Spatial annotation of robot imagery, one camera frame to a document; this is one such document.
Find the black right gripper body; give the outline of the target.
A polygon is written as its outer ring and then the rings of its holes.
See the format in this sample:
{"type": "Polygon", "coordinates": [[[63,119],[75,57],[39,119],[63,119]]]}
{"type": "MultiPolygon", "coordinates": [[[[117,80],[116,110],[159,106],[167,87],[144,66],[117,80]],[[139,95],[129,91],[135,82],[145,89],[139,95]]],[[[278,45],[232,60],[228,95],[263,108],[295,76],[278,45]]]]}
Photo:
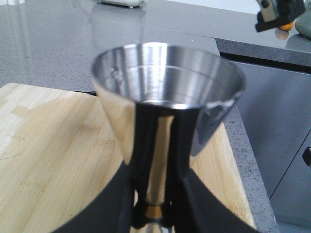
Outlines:
{"type": "Polygon", "coordinates": [[[293,22],[306,10],[303,0],[257,0],[257,32],[263,32],[293,22]]]}

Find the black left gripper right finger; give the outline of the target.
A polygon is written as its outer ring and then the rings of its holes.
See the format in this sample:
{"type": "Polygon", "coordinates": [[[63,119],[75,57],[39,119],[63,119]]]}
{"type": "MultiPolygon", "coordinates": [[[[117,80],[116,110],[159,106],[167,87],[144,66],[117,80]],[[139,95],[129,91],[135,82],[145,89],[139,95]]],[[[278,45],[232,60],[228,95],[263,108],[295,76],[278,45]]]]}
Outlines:
{"type": "Polygon", "coordinates": [[[172,196],[176,233],[256,233],[227,209],[190,169],[172,196]]]}

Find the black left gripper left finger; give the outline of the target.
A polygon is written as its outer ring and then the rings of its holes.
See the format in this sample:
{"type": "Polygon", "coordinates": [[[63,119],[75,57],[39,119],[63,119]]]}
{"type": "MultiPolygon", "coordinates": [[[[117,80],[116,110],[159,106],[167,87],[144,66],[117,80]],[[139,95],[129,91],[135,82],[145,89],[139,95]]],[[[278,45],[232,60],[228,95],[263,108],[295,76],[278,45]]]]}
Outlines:
{"type": "Polygon", "coordinates": [[[119,167],[101,193],[55,233],[128,233],[131,228],[134,189],[127,167],[119,167]]]}

